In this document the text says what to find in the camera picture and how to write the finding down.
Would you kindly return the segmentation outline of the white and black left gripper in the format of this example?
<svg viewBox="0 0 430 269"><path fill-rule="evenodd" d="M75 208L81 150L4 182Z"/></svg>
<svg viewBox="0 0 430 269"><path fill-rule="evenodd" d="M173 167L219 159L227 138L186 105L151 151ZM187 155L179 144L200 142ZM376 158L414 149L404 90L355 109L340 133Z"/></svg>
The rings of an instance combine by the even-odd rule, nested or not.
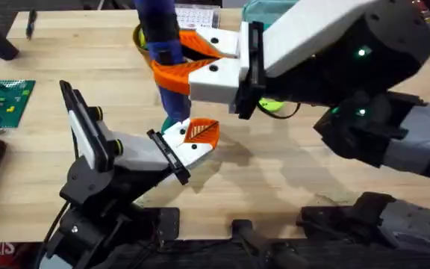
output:
<svg viewBox="0 0 430 269"><path fill-rule="evenodd" d="M113 132L103 122L94 130L72 123L71 131L77 158L60 197L83 210L125 207L170 177L186 185L219 142L219 121L201 117L146 137Z"/></svg>

